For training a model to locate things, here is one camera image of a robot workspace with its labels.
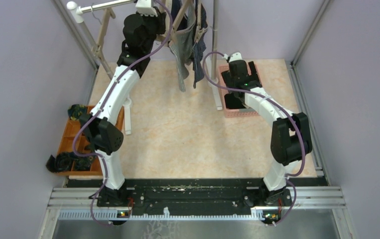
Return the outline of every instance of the gray wall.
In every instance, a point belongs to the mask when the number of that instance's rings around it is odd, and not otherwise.
[[[0,238],[36,238],[67,108],[93,70],[49,0],[0,1]]]
[[[359,238],[380,238],[380,1],[334,1],[298,66]]]
[[[91,5],[94,0],[78,0],[79,5]],[[285,58],[292,60],[307,30],[316,16],[323,0],[220,0],[218,50],[224,53],[241,51],[247,59]],[[209,25],[213,24],[213,0],[203,1]],[[107,61],[116,62],[120,46],[124,19],[134,13],[133,4],[115,7],[117,15],[110,22],[105,38],[104,54]],[[94,12],[102,17],[102,11]],[[97,37],[99,22],[92,14],[85,14],[85,21],[94,37]],[[205,36],[211,50],[212,32]],[[154,60],[173,60],[168,48],[152,57]]]

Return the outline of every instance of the orange tray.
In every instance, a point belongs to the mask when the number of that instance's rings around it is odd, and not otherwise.
[[[93,109],[94,106],[88,106],[88,113]],[[124,109],[122,108],[120,110],[120,114],[118,115],[117,123],[115,126],[117,129],[122,130],[123,127],[123,121],[124,121]],[[61,138],[60,147],[58,148],[57,155],[61,152],[73,152],[73,140],[76,134],[80,130],[80,122],[78,120],[71,120],[68,118],[66,128],[64,129],[63,137]],[[85,147],[89,145],[90,143],[87,141],[86,137],[82,134],[76,144],[76,149],[78,152],[82,153],[90,153],[90,150],[85,150]],[[101,176],[102,175],[102,169],[99,163],[99,159],[96,157],[94,160],[90,171],[75,171],[74,169],[74,162],[73,166],[70,171],[64,171],[64,172],[58,172],[56,174],[60,176]]]

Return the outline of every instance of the hanging clothes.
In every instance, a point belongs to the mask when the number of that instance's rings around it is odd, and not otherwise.
[[[206,50],[206,44],[203,40],[205,33],[208,30],[206,20],[206,10],[201,0],[195,0],[195,13],[197,17],[197,25],[194,28],[194,45],[193,45],[193,70],[194,82],[193,88],[196,88],[196,83],[204,78],[201,61],[203,60],[203,52]]]
[[[173,6],[178,4],[179,1],[181,5],[181,0],[173,0]],[[187,10],[187,27],[182,30],[177,30],[174,35],[173,40],[169,42],[169,48],[174,54],[177,60],[177,71],[178,71],[178,84],[179,89],[182,92],[186,91],[186,86],[184,85],[184,79],[189,76],[189,71],[186,68],[186,64],[190,64],[193,59],[193,43],[194,43],[194,27],[196,25],[196,14],[194,5],[190,4]]]

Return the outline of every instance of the floor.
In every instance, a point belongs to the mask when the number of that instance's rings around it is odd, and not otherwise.
[[[266,91],[298,112],[283,59],[255,60]],[[273,160],[271,128],[260,117],[225,118],[203,80],[186,92],[177,83],[174,61],[151,61],[130,96],[132,134],[120,148],[126,178],[264,177]],[[101,69],[90,105],[98,103],[110,79]],[[301,176],[316,177],[311,155]]]

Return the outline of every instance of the pink basket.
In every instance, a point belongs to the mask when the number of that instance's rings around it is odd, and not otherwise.
[[[250,68],[248,65],[247,65],[247,68],[249,70],[249,74],[251,74],[251,71],[250,71]],[[228,71],[228,70],[229,70],[228,65],[223,65],[223,66],[218,67],[219,84],[221,86],[226,86],[224,79],[222,78],[221,73],[224,71]],[[236,110],[227,109],[227,107],[225,106],[225,95],[228,94],[229,92],[228,92],[228,90],[220,89],[219,93],[221,94],[222,108],[224,109],[224,114],[225,114],[226,118],[244,117],[244,116],[259,116],[259,114],[252,108],[236,109]]]

